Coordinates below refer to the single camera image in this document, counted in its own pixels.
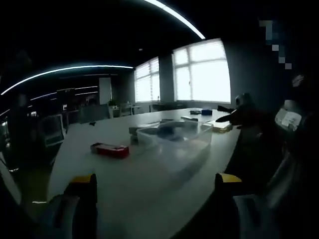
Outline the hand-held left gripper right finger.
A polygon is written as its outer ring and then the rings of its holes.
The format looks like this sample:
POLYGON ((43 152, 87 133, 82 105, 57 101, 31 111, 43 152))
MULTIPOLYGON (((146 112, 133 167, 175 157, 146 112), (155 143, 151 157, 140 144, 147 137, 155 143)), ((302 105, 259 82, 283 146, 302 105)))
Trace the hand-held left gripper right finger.
POLYGON ((273 215, 261 197, 239 177, 217 173, 218 228, 224 239, 272 239, 273 215))

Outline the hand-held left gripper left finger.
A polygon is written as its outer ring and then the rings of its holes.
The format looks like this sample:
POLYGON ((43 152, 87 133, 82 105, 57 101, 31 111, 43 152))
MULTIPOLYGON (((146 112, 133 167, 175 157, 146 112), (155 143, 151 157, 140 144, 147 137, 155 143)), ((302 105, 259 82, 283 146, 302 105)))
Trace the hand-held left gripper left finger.
POLYGON ((46 226, 53 239, 95 239, 97 236, 96 174, 74 177, 46 209, 46 226))

